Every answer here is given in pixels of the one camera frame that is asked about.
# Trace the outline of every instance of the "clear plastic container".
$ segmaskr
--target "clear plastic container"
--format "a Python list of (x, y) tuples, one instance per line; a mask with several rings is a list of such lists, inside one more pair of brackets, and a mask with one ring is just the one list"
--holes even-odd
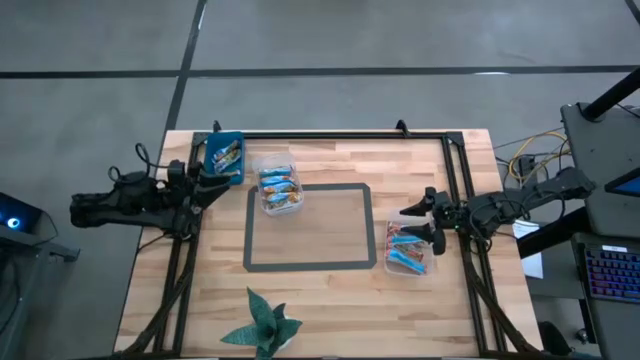
[[(279, 208), (270, 209), (267, 206), (266, 200), (264, 200), (266, 196), (265, 196), (262, 184), (260, 182), (260, 171), (265, 169), (283, 167), (283, 166), (291, 167), (291, 177), (293, 178), (293, 183), (296, 184), (298, 188), (298, 192), (300, 193), (301, 198), (300, 198), (300, 201), (297, 203), (287, 204)], [(289, 153), (280, 153), (280, 154), (274, 154), (274, 155), (257, 158), (253, 160), (252, 168), (258, 184), (258, 191), (260, 192), (260, 198), (262, 199), (262, 201), (260, 202), (260, 207), (262, 208), (262, 210), (264, 210), (264, 212), (266, 212), (271, 216), (277, 216), (277, 215), (289, 214), (289, 213), (300, 210), (300, 208), (302, 207), (302, 203), (304, 202), (304, 193), (302, 192), (302, 184), (300, 183), (300, 178), (298, 177), (298, 171), (296, 170), (296, 164), (295, 164), (293, 155)]]
[[(389, 218), (387, 219), (387, 228), (386, 228), (386, 236), (387, 239), (389, 237), (389, 225), (391, 223), (400, 224), (400, 225), (424, 225), (426, 223), (431, 223), (433, 218), (431, 217), (431, 213), (428, 213), (427, 216), (406, 216), (401, 215), (400, 210), (394, 210), (389, 213)], [(419, 274), (404, 265), (398, 264), (393, 261), (389, 261), (387, 259), (387, 254), (390, 250), (391, 244), (389, 241), (385, 242), (385, 252), (384, 252), (384, 268), (388, 273), (400, 276), (426, 276), (432, 274), (436, 270), (436, 259), (435, 255), (433, 255), (433, 246), (431, 244), (427, 244), (425, 241), (419, 243), (420, 249), (424, 254), (421, 263), (425, 265), (426, 272), (424, 274)]]

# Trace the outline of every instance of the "black pole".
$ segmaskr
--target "black pole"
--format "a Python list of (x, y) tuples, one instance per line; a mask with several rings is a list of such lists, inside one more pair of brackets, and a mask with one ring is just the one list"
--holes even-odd
[(626, 99), (638, 88), (640, 88), (640, 68), (635, 69), (631, 74), (613, 85), (606, 93), (582, 109), (582, 115), (591, 122), (600, 122), (603, 120), (600, 117), (602, 114)]

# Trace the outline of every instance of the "blue light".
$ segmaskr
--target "blue light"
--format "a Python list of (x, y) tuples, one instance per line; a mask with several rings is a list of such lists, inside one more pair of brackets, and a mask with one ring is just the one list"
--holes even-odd
[(20, 220), (16, 218), (11, 218), (7, 220), (7, 226), (9, 226), (9, 228), (11, 229), (16, 229), (18, 228), (18, 226), (20, 226)]

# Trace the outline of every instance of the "rgb keyboard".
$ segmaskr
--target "rgb keyboard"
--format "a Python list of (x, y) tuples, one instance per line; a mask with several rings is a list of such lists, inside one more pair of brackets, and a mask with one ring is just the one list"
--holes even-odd
[(585, 248), (591, 296), (640, 303), (640, 254)]

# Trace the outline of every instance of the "potted plant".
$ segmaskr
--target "potted plant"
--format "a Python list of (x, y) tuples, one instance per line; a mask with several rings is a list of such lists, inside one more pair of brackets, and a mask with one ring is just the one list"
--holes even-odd
[(234, 345), (256, 347), (256, 359), (271, 359), (273, 354), (288, 344), (298, 332), (302, 321), (288, 319), (284, 315), (285, 304), (271, 310), (269, 303), (260, 295), (247, 288), (249, 310), (254, 324), (233, 330), (220, 341)]

